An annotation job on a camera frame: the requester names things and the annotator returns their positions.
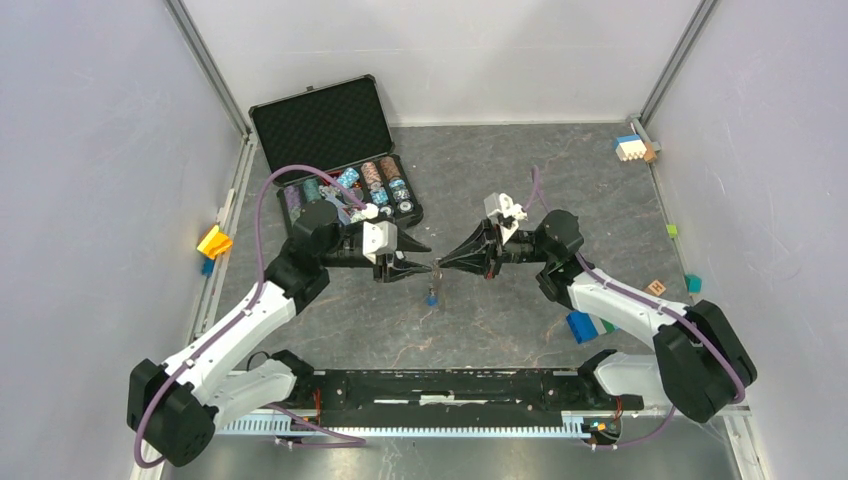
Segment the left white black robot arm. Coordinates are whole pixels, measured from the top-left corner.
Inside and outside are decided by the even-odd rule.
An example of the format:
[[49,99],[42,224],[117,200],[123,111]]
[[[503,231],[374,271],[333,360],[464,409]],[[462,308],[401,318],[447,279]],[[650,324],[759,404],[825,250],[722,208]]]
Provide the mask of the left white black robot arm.
[[329,268],[369,268],[381,283],[429,272],[405,258],[428,246],[381,217],[375,205],[365,212],[367,220],[344,225],[329,201],[307,204],[278,256],[259,265],[256,283],[236,307],[163,362],[145,359],[136,365],[127,424],[135,432],[140,467],[184,466],[232,422],[271,404],[297,408],[312,399],[313,379],[281,360],[238,375],[232,371],[318,297],[329,284]]

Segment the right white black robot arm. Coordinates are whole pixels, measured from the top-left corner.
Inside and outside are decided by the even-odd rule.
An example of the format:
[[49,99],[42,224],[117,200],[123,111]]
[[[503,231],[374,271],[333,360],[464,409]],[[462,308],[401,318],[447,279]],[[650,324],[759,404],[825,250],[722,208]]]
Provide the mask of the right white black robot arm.
[[532,231],[486,219],[439,260],[442,269],[491,279],[504,264],[540,263],[543,295],[567,309],[606,320],[653,351],[665,397],[687,418],[704,423],[744,400],[756,367],[722,309],[662,300],[631,287],[588,262],[577,216],[549,212]]

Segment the blue green white brick stack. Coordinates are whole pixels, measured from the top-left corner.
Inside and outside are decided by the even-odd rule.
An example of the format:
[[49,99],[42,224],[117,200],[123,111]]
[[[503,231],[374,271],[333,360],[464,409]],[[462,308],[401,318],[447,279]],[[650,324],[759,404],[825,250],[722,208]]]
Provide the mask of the blue green white brick stack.
[[584,344],[595,338],[617,330],[607,320],[593,314],[572,311],[566,316],[567,325],[577,344]]

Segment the black poker chip case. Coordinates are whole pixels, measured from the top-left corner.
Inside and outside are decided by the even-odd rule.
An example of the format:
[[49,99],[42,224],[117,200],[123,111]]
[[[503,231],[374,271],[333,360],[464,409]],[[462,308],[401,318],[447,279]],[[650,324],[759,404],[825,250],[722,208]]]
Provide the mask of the black poker chip case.
[[396,152],[374,76],[308,88],[255,105],[249,116],[271,171],[304,164],[334,179],[301,171],[278,177],[286,226],[293,225],[302,206],[318,199],[333,201],[342,206],[343,215],[352,216],[357,207],[336,184],[375,204],[402,228],[422,221],[423,207]]

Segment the small wooden letter cube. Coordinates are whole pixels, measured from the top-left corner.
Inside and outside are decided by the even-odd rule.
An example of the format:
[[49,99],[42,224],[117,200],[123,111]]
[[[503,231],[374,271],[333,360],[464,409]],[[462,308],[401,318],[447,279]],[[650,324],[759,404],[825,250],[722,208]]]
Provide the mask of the small wooden letter cube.
[[661,281],[654,280],[647,285],[645,291],[653,296],[660,297],[667,291],[667,288]]

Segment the blue white brick block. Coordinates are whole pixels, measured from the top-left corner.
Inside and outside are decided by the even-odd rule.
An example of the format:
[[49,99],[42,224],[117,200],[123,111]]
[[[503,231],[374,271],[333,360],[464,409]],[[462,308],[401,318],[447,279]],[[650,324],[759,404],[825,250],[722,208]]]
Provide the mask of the blue white brick block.
[[622,162],[643,159],[647,152],[647,146],[639,135],[626,135],[615,139],[615,153]]

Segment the yellow orange block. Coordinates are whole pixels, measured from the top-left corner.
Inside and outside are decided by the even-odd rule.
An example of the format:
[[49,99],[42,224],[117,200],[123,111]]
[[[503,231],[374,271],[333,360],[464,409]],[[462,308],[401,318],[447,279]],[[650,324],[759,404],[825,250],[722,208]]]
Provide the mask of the yellow orange block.
[[196,250],[207,259],[216,260],[232,246],[232,239],[223,232],[219,224],[214,224],[199,240]]

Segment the small blue block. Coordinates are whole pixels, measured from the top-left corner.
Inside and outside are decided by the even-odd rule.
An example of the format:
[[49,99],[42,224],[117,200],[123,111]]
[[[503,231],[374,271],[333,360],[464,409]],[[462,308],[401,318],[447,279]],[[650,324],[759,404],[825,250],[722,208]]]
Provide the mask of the small blue block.
[[202,263],[201,274],[206,278],[209,278],[214,272],[215,264],[216,262],[214,259],[205,258]]

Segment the small teal cube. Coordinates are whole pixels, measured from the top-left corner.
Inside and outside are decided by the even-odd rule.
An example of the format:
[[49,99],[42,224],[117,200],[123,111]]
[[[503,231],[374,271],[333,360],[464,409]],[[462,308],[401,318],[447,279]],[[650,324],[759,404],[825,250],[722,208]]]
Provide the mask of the small teal cube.
[[702,279],[700,276],[687,273],[684,275],[686,288],[690,294],[699,294],[702,290]]

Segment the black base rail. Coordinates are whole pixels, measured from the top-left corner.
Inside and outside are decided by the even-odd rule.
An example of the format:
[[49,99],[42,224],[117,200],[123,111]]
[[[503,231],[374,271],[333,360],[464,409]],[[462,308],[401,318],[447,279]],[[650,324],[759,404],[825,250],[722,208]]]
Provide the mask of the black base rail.
[[554,427],[570,412],[639,411],[638,395],[607,393],[566,369],[324,370],[281,401],[323,427]]

